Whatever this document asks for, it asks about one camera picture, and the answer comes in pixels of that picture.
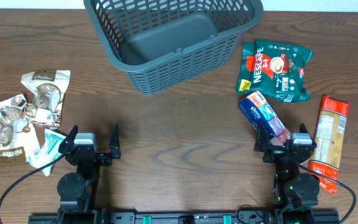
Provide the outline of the green Nescafe coffee bag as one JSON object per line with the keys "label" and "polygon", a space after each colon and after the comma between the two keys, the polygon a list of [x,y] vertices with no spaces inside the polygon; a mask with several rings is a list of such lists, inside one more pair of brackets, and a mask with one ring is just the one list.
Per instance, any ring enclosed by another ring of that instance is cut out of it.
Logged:
{"label": "green Nescafe coffee bag", "polygon": [[259,91],[284,103],[308,101],[305,67],[313,56],[312,50],[301,45],[269,40],[244,43],[236,92]]}

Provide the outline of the Kleenex tissue multipack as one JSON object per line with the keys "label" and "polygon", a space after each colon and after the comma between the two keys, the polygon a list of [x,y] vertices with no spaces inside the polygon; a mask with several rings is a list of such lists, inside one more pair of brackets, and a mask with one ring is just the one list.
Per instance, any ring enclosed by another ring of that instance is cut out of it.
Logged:
{"label": "Kleenex tissue multipack", "polygon": [[273,145],[282,146],[290,139],[291,132],[260,91],[254,91],[242,99],[239,102],[239,109],[256,130],[259,124],[267,130],[268,138]]}

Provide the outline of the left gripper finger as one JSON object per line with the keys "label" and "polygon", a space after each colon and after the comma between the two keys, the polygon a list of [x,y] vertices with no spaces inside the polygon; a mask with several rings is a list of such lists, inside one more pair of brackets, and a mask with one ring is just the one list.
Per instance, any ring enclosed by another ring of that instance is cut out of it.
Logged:
{"label": "left gripper finger", "polygon": [[121,147],[119,144],[119,136],[118,136],[119,127],[118,124],[114,126],[114,130],[112,132],[111,138],[109,140],[109,150],[111,154],[120,154]]}
{"label": "left gripper finger", "polygon": [[75,137],[78,134],[78,126],[74,125],[68,136],[59,145],[59,152],[71,152],[75,148]]}

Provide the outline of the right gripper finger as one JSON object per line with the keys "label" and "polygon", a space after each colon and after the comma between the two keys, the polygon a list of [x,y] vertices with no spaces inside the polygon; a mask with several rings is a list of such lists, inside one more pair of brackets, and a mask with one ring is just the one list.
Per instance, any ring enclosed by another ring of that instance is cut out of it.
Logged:
{"label": "right gripper finger", "polygon": [[257,126],[257,138],[254,144],[254,152],[267,152],[272,150],[272,144],[270,142],[270,132],[263,125],[262,122]]}
{"label": "right gripper finger", "polygon": [[313,142],[313,139],[310,136],[304,123],[300,124],[300,133],[298,135],[298,142],[299,143],[312,143]]}

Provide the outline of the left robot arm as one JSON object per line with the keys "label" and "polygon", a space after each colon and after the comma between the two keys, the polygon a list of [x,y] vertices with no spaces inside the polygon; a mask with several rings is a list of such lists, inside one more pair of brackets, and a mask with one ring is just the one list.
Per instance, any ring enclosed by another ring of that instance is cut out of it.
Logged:
{"label": "left robot arm", "polygon": [[76,171],[64,175],[57,185],[60,196],[59,223],[110,222],[106,209],[96,208],[94,203],[100,168],[111,166],[114,159],[121,158],[118,130],[118,125],[115,125],[108,152],[97,152],[95,135],[79,133],[77,125],[60,144],[59,153],[76,167]]}

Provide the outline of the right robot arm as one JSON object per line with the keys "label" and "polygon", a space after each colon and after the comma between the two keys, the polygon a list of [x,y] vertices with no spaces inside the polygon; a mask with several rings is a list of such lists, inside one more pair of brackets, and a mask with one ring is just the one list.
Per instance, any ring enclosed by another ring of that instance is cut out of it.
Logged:
{"label": "right robot arm", "polygon": [[304,124],[281,146],[272,144],[268,130],[258,124],[254,151],[264,154],[264,162],[275,164],[273,195],[279,202],[264,213],[264,223],[314,223],[311,208],[318,204],[319,178],[300,172],[300,166],[315,148]]}

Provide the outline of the grey plastic basket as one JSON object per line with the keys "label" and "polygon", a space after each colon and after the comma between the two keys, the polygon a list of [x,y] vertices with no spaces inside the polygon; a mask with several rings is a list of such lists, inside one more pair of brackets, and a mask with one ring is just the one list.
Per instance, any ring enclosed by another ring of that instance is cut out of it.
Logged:
{"label": "grey plastic basket", "polygon": [[109,62],[154,95],[224,65],[261,0],[84,0]]}

